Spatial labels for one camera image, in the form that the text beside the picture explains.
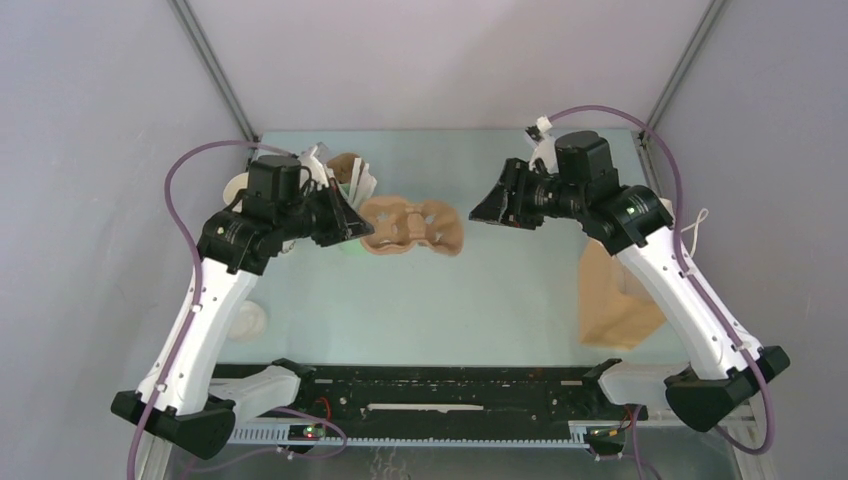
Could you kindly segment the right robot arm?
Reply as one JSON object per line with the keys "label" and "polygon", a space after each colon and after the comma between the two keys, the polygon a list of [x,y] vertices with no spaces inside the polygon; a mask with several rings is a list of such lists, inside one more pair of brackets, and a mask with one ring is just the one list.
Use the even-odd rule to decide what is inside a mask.
{"label": "right robot arm", "polygon": [[548,218],[577,221],[642,283],[688,356],[683,366],[611,360],[597,367],[581,392],[588,414],[606,418],[620,405],[643,405],[708,432],[789,366],[781,347],[761,344],[716,298],[675,240],[659,197],[620,182],[605,138],[593,131],[553,138],[536,128],[529,135],[532,157],[508,159],[470,219],[526,230]]}

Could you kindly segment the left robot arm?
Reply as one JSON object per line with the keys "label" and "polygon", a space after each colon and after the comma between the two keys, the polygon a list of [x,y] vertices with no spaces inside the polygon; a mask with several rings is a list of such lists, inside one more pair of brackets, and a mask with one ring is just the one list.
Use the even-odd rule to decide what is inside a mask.
{"label": "left robot arm", "polygon": [[153,367],[136,389],[113,399],[112,412],[136,427],[128,469],[136,468],[145,434],[210,459],[242,421],[279,407],[297,417],[311,412],[315,388],[285,366],[212,386],[219,353],[248,294],[285,243],[310,239],[328,247],[373,231],[335,178],[321,180],[292,154],[257,158],[245,188],[189,243],[191,284]]}

